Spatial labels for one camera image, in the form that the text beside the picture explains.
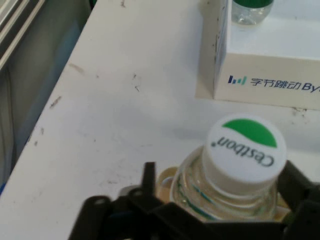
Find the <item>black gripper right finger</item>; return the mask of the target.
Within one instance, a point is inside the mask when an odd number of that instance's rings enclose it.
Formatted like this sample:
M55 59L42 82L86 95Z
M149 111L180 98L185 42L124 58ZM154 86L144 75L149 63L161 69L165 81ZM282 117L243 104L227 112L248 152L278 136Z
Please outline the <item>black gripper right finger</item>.
M310 181L291 161L278 177L277 190L290 209L282 220L284 240L320 238L320 185Z

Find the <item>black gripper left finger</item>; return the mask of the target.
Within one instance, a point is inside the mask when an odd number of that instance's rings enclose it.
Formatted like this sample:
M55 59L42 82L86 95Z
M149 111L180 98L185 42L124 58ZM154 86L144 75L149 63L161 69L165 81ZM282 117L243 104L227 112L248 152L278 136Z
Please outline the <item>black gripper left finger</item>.
M71 230L70 240L204 240L204 223L175 203L155 195L156 164L144 164L141 183L112 201L105 195L87 198Z

